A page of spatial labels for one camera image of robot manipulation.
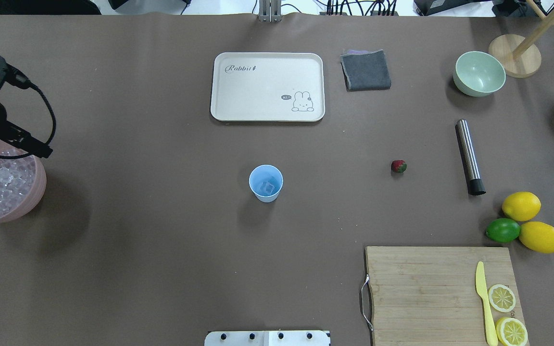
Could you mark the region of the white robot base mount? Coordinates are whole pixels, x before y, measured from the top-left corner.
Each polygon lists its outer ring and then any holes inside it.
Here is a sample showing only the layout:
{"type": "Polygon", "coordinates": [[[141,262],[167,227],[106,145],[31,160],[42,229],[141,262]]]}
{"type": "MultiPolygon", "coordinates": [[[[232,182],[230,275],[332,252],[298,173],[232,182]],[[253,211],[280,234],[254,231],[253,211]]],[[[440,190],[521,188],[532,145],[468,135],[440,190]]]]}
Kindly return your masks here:
{"type": "Polygon", "coordinates": [[[330,346],[329,331],[264,330],[213,331],[204,340],[205,346],[330,346]]]}

